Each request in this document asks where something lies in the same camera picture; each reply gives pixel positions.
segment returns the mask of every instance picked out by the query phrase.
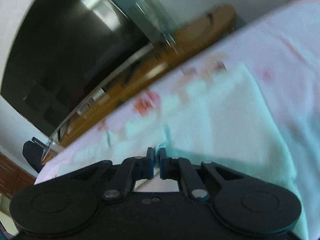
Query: wooden door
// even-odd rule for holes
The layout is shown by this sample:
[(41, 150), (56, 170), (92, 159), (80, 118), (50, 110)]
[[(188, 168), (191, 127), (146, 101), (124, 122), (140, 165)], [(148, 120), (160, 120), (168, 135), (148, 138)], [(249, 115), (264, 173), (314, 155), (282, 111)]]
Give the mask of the wooden door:
[(0, 152), (0, 193), (12, 198), (25, 187), (33, 185), (36, 178)]

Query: black television screen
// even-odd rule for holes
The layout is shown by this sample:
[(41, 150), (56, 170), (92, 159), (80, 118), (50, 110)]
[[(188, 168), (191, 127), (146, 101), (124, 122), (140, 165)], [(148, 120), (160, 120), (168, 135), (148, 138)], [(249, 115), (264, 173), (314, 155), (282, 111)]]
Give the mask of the black television screen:
[(148, 43), (112, 0), (35, 0), (13, 43), (1, 95), (50, 136), (102, 80)]

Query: silver screw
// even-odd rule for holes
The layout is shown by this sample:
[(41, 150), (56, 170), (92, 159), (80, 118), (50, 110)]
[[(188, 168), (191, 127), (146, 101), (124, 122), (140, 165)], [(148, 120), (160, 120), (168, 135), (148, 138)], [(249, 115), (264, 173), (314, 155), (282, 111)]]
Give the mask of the silver screw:
[(150, 203), (151, 203), (151, 199), (145, 198), (145, 199), (142, 200), (142, 203), (144, 203), (144, 204), (150, 204)]
[(160, 198), (154, 197), (154, 198), (152, 198), (151, 200), (152, 200), (153, 202), (159, 202), (159, 201), (160, 201)]
[(105, 191), (105, 193), (103, 195), (106, 198), (116, 198), (116, 197), (119, 197), (120, 192), (115, 189), (109, 189), (109, 190)]
[(191, 192), (192, 196), (195, 199), (201, 199), (201, 198), (205, 198), (208, 195), (208, 192), (204, 189), (195, 189)]

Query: folded cloth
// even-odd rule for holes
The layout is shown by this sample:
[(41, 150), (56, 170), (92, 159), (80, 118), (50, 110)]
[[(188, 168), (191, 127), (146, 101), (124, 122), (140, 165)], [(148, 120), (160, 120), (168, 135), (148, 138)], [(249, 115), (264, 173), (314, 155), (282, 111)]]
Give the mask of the folded cloth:
[[(199, 78), (179, 88), (152, 114), (127, 122), (118, 133), (73, 155), (59, 166), (58, 175), (99, 160), (121, 163), (125, 158), (145, 155), (148, 147), (165, 147), (169, 156), (188, 158), (193, 164), (212, 160), (234, 170), (300, 193), (291, 154), (275, 125), (260, 90), (244, 65), (212, 74), (213, 82)], [(160, 180), (139, 184), (137, 190), (157, 188)], [(168, 191), (176, 190), (170, 184)], [(294, 229), (308, 239), (302, 212)]]

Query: bed sheet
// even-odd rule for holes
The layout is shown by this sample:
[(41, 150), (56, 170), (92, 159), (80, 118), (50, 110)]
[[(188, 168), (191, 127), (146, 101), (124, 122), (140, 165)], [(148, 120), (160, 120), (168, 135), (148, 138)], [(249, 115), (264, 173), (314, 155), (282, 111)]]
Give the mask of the bed sheet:
[(46, 164), (36, 183), (72, 165), (83, 147), (162, 107), (163, 95), (196, 76), (244, 63), (254, 76), (297, 170), (309, 239), (320, 238), (320, 0), (294, 0), (182, 64), (105, 117)]

